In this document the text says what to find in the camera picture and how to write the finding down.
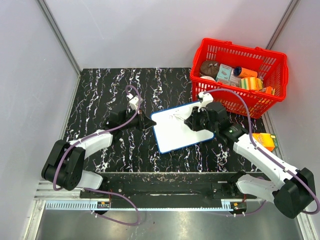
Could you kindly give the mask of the red capped whiteboard marker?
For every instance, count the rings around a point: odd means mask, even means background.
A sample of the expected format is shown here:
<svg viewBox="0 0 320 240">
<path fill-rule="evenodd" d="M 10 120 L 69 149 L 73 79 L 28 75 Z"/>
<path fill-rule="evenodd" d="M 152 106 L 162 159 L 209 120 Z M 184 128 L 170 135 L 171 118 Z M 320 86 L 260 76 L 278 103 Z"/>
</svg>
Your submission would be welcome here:
<svg viewBox="0 0 320 240">
<path fill-rule="evenodd" d="M 174 116 L 175 118 L 183 121 L 183 122 L 185 121 L 185 119 L 184 119 L 183 117 L 181 117 L 180 115 L 174 114 L 173 116 Z"/>
</svg>

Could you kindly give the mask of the blue framed whiteboard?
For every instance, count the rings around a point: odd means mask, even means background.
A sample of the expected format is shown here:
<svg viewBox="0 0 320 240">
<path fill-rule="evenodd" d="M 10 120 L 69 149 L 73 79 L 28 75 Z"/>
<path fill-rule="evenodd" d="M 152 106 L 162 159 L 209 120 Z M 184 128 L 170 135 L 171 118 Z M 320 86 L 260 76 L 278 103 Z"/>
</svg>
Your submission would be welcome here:
<svg viewBox="0 0 320 240">
<path fill-rule="evenodd" d="M 191 115 L 193 107 L 199 107 L 200 102 L 190 102 L 176 107 L 153 112 L 151 120 L 156 122 L 153 131 L 161 154 L 176 151 L 200 142 L 212 140 L 214 134 L 208 130 L 192 131 L 184 121 L 173 115 L 180 115 L 185 120 Z"/>
</svg>

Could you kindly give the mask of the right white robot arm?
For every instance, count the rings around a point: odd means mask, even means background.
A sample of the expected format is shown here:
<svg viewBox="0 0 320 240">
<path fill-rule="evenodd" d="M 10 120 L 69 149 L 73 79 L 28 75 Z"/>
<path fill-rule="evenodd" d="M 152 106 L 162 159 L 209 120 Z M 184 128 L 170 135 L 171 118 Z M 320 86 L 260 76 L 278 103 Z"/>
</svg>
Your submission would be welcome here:
<svg viewBox="0 0 320 240">
<path fill-rule="evenodd" d="M 260 169 L 268 180 L 238 173 L 228 181 L 227 192 L 233 198 L 252 195 L 271 202 L 286 217 L 294 219 L 304 213 L 312 202 L 320 211 L 313 173 L 306 167 L 298 169 L 278 158 L 253 135 L 237 123 L 230 122 L 226 109 L 219 102 L 210 102 L 205 107 L 193 106 L 186 115 L 184 124 L 192 131 L 207 130 L 222 144 Z"/>
</svg>

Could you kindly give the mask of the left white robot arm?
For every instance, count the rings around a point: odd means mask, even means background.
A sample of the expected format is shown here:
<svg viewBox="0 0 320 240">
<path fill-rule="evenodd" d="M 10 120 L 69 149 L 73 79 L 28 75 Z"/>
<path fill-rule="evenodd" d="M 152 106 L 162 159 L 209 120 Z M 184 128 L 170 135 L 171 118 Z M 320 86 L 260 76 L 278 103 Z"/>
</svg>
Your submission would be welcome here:
<svg viewBox="0 0 320 240">
<path fill-rule="evenodd" d="M 85 159 L 115 144 L 127 129 L 145 131 L 156 124 L 142 110 L 111 112 L 103 128 L 91 135 L 72 141 L 57 140 L 42 168 L 41 177 L 54 183 L 56 191 L 90 189 L 96 197 L 103 198 L 109 190 L 108 185 L 100 174 L 84 170 Z"/>
</svg>

